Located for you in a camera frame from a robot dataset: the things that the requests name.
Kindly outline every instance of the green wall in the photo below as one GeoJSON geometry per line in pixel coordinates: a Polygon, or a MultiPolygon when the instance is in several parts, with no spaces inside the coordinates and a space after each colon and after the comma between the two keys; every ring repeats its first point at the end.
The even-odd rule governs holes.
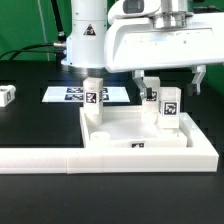
{"type": "MultiPolygon", "coordinates": [[[[50,0],[0,0],[0,54],[28,45],[44,43],[38,1],[42,6],[47,41],[57,40],[50,0]]],[[[71,1],[57,1],[64,30],[69,35],[71,31],[71,1]]],[[[109,8],[114,2],[115,0],[108,0],[109,8]]],[[[223,0],[206,0],[204,3],[194,4],[194,6],[200,5],[215,5],[224,9],[223,0]]],[[[49,60],[46,54],[30,53],[23,53],[17,59],[49,60]]],[[[50,60],[55,60],[54,55],[50,55],[50,60]]],[[[224,96],[224,66],[208,66],[205,80],[224,96]]]]}

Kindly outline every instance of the white cube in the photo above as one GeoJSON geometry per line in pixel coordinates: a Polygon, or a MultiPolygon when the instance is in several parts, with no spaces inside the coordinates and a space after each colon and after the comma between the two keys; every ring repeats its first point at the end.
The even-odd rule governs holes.
{"type": "Polygon", "coordinates": [[[161,87],[159,89],[160,128],[179,128],[181,90],[176,87],[161,87]]]}
{"type": "Polygon", "coordinates": [[[103,79],[87,78],[83,82],[84,113],[89,125],[102,123],[103,113],[103,79]]]}
{"type": "Polygon", "coordinates": [[[0,107],[7,106],[15,99],[16,88],[12,85],[0,86],[0,107]]]}

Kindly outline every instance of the black table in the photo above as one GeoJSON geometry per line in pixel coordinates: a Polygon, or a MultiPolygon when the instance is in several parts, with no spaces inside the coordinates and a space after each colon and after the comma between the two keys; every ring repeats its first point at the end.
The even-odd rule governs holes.
{"type": "MultiPolygon", "coordinates": [[[[181,110],[220,155],[217,173],[0,175],[1,223],[223,223],[223,97],[205,83],[199,97],[187,96],[188,70],[147,75],[182,89],[181,110]]],[[[0,109],[0,147],[83,147],[81,103],[41,100],[48,86],[81,86],[85,77],[53,62],[1,62],[0,77],[0,85],[17,89],[16,100],[0,109]]],[[[106,75],[105,85],[126,86],[128,104],[140,104],[130,74],[106,75]]]]}

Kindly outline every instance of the white block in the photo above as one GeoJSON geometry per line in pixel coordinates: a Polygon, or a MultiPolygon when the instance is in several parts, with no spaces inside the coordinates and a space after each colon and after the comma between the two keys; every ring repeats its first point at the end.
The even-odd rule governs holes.
{"type": "Polygon", "coordinates": [[[160,128],[179,128],[181,90],[176,87],[161,87],[159,89],[160,128]]]}
{"type": "Polygon", "coordinates": [[[87,78],[83,82],[84,113],[87,123],[97,126],[102,123],[103,79],[87,78]]]}
{"type": "Polygon", "coordinates": [[[16,88],[12,85],[0,86],[0,107],[7,106],[15,99],[16,88]]]}
{"type": "Polygon", "coordinates": [[[155,124],[159,112],[159,77],[144,77],[145,85],[152,88],[153,99],[142,100],[142,121],[145,123],[155,124]]]}

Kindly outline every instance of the white plastic base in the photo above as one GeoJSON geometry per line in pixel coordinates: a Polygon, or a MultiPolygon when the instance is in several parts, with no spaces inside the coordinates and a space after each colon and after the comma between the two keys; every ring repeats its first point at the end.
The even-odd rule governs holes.
{"type": "MultiPolygon", "coordinates": [[[[83,139],[88,148],[0,149],[0,174],[217,171],[219,156],[216,150],[186,113],[180,114],[179,134],[174,134],[171,130],[168,133],[160,132],[160,137],[166,140],[165,144],[169,143],[169,137],[165,136],[171,136],[172,140],[179,141],[179,146],[158,147],[158,142],[154,141],[157,145],[147,147],[150,141],[143,136],[136,136],[129,140],[134,140],[136,145],[144,140],[145,148],[141,148],[141,145],[140,148],[130,148],[130,145],[126,147],[129,142],[127,138],[112,139],[119,136],[119,133],[111,135],[102,130],[104,133],[101,132],[100,135],[96,132],[91,135],[92,127],[86,123],[83,108],[80,112],[83,139]],[[185,136],[187,147],[183,146],[185,136]],[[123,145],[111,147],[118,143],[123,145]]],[[[104,107],[104,124],[105,118],[112,119],[112,114],[114,118],[130,121],[141,116],[141,106],[104,107]]]]}
{"type": "Polygon", "coordinates": [[[153,128],[150,133],[150,130],[146,130],[147,126],[140,123],[141,110],[141,106],[105,107],[103,125],[92,127],[88,126],[83,109],[80,108],[84,144],[90,154],[83,151],[78,158],[69,159],[68,172],[217,170],[219,156],[216,150],[187,113],[180,114],[180,130],[163,132],[148,126],[148,129],[153,128]],[[123,125],[126,133],[122,132],[118,118],[126,121],[126,126],[123,125]],[[136,123],[136,126],[132,126],[136,121],[139,121],[138,125],[136,123]],[[98,138],[92,137],[94,133],[99,134],[98,138]],[[138,144],[140,148],[131,148],[133,144],[138,144]]]}

